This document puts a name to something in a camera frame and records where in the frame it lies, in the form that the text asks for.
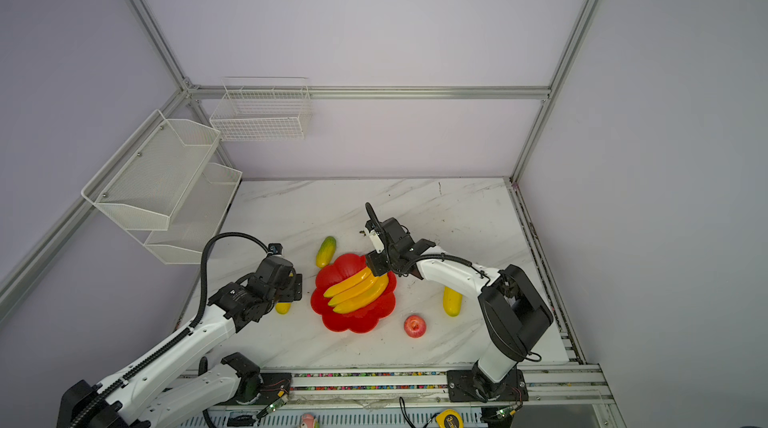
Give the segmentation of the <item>yellow fake lemon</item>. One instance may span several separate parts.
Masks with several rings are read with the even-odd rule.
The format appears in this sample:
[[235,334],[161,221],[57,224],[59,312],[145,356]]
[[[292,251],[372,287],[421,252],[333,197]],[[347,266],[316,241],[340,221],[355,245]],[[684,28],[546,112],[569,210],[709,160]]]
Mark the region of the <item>yellow fake lemon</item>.
[[275,306],[275,310],[280,315],[286,315],[290,312],[292,304],[290,302],[280,302]]
[[445,287],[442,297],[442,307],[444,313],[449,317],[458,317],[461,313],[463,296],[461,293]]

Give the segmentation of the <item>yellow fake banana bunch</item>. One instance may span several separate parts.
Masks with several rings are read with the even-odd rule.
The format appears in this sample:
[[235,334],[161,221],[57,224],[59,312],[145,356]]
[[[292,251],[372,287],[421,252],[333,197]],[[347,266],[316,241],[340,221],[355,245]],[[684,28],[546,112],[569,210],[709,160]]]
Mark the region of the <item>yellow fake banana bunch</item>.
[[328,288],[323,297],[334,313],[345,315],[372,304],[388,286],[388,275],[376,276],[370,268],[364,268]]

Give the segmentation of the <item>green-yellow fake mango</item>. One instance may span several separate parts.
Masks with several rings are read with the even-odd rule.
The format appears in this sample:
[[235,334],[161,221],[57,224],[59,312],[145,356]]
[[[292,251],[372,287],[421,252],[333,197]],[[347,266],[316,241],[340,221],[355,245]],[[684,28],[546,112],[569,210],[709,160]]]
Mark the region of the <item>green-yellow fake mango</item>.
[[333,236],[326,237],[319,249],[317,250],[316,256],[315,256],[315,266],[318,269],[324,269],[328,265],[331,264],[331,262],[334,259],[335,252],[337,248],[337,241]]

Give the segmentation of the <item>red flower-shaped fruit bowl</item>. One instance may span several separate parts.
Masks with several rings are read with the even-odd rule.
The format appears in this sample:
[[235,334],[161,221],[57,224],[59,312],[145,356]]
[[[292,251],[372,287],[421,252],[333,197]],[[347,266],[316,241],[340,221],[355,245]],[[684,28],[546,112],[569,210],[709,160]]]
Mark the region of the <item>red flower-shaped fruit bowl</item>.
[[393,313],[396,287],[394,274],[374,275],[364,256],[348,253],[320,270],[310,304],[328,330],[365,334]]

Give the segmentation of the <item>red fake apple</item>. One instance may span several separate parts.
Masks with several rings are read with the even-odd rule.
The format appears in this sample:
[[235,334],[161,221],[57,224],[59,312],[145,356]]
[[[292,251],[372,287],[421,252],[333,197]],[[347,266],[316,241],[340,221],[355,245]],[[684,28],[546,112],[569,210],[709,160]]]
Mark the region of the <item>red fake apple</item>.
[[427,324],[421,316],[411,315],[404,321],[403,329],[407,336],[418,339],[425,335]]

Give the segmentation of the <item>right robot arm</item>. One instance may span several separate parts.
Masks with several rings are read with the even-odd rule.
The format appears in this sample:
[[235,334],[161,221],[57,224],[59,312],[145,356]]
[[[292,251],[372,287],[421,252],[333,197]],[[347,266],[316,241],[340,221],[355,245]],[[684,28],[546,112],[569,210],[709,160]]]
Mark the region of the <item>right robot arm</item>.
[[554,322],[548,304],[522,268],[488,268],[445,252],[434,242],[413,240],[398,220],[380,221],[365,205],[373,250],[366,263],[375,275],[394,274],[438,283],[478,303],[490,342],[467,370],[446,374],[453,403],[517,402],[528,399],[518,364],[531,360],[535,345]]

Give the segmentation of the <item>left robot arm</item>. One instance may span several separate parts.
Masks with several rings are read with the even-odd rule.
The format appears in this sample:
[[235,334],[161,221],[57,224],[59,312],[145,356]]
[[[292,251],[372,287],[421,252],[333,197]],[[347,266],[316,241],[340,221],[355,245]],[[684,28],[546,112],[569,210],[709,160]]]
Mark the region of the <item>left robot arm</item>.
[[62,396],[57,426],[176,427],[220,403],[270,405],[286,397],[291,375],[267,379],[261,368],[241,353],[223,357],[180,386],[173,384],[213,348],[259,322],[277,304],[302,297],[302,276],[283,257],[282,246],[243,233],[236,236],[261,248],[263,260],[254,271],[208,295],[210,255],[214,245],[228,236],[214,236],[203,249],[202,295],[192,320],[116,373],[95,384],[84,380],[75,383]]

